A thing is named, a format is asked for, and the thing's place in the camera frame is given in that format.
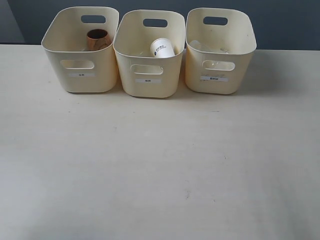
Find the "white paper cup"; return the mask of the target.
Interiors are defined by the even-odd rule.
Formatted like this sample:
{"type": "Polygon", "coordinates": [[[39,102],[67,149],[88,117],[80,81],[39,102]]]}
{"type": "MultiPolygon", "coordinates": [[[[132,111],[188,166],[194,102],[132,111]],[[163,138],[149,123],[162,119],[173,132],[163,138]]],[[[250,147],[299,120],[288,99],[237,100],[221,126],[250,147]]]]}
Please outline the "white paper cup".
{"type": "Polygon", "coordinates": [[[158,38],[150,45],[150,52],[155,58],[170,58],[175,56],[171,41],[167,38],[158,38]]]}

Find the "brown wooden cup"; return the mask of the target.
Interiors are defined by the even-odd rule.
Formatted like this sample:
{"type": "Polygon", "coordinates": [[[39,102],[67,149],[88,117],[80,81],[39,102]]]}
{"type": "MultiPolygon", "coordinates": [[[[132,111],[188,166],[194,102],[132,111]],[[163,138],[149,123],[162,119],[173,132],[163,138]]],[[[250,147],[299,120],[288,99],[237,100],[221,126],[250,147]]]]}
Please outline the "brown wooden cup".
{"type": "Polygon", "coordinates": [[[86,35],[87,48],[89,51],[98,51],[112,44],[108,32],[104,29],[92,29],[86,35]]]}

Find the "middle cream plastic bin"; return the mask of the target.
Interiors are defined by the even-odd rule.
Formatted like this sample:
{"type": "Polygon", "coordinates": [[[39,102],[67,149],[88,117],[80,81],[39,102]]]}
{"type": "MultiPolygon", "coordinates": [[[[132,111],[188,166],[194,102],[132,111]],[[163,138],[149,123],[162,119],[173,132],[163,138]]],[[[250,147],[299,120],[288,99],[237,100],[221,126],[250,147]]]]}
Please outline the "middle cream plastic bin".
{"type": "Polygon", "coordinates": [[[185,30],[184,16],[174,11],[138,9],[123,16],[113,48],[122,87],[128,95],[167,98],[176,92],[185,30]],[[171,41],[174,56],[153,57],[150,46],[159,38],[171,41]]]}

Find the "right cream plastic bin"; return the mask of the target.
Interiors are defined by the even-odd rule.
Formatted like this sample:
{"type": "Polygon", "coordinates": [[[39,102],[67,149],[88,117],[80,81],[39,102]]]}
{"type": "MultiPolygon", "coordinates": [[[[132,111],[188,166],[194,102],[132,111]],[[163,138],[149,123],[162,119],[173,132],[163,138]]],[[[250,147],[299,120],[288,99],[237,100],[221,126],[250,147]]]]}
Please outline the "right cream plastic bin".
{"type": "Polygon", "coordinates": [[[198,93],[229,95],[235,93],[246,74],[256,37],[247,14],[235,9],[199,7],[186,20],[185,83],[198,93]],[[197,50],[197,40],[215,52],[197,50]],[[209,61],[226,62],[227,70],[205,68],[209,61]]]}

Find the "clear plastic bottle white cap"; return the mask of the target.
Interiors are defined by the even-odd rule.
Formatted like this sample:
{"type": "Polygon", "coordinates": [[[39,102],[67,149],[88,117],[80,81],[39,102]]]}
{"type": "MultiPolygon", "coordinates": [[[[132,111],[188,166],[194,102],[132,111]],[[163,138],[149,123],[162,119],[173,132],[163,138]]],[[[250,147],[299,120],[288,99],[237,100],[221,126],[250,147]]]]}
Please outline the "clear plastic bottle white cap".
{"type": "MultiPolygon", "coordinates": [[[[199,51],[203,51],[203,52],[209,52],[209,53],[213,53],[216,50],[208,47],[207,45],[197,41],[197,40],[192,40],[190,43],[190,46],[193,47],[194,49],[197,49],[199,51]]],[[[215,70],[221,70],[221,71],[225,71],[229,68],[230,64],[227,62],[222,62],[222,61],[209,61],[205,64],[205,68],[206,69],[215,69],[215,70]]]]}

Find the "cream plastic bin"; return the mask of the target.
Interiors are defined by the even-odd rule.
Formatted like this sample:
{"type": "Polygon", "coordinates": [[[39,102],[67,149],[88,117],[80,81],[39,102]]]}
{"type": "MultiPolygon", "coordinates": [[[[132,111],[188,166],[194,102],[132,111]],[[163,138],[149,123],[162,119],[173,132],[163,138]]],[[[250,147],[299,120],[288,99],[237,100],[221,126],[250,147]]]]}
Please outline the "cream plastic bin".
{"type": "Polygon", "coordinates": [[[101,29],[114,39],[119,19],[119,12],[107,6],[73,6],[57,13],[41,45],[65,91],[103,93],[116,85],[119,70],[113,46],[90,51],[87,33],[101,29]]]}
{"type": "Polygon", "coordinates": [[[176,92],[185,30],[184,16],[174,11],[138,9],[123,16],[113,48],[122,87],[128,95],[167,98],[176,92]],[[171,41],[174,56],[153,57],[150,46],[159,38],[171,41]]]}
{"type": "Polygon", "coordinates": [[[256,37],[247,14],[235,9],[199,7],[186,20],[185,83],[198,93],[229,95],[235,93],[246,74],[256,37]],[[215,52],[197,50],[197,40],[215,52]],[[209,61],[226,62],[227,70],[205,68],[209,61]]]}

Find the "left cream plastic bin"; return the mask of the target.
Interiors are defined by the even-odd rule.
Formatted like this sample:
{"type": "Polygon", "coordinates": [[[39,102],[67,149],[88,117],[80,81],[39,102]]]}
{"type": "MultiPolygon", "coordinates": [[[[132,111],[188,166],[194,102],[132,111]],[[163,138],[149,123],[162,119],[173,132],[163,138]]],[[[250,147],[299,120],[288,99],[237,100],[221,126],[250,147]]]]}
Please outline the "left cream plastic bin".
{"type": "Polygon", "coordinates": [[[103,93],[116,85],[119,70],[113,46],[90,51],[87,33],[101,29],[114,39],[119,19],[119,12],[107,6],[73,6],[57,13],[41,45],[65,91],[103,93]]]}

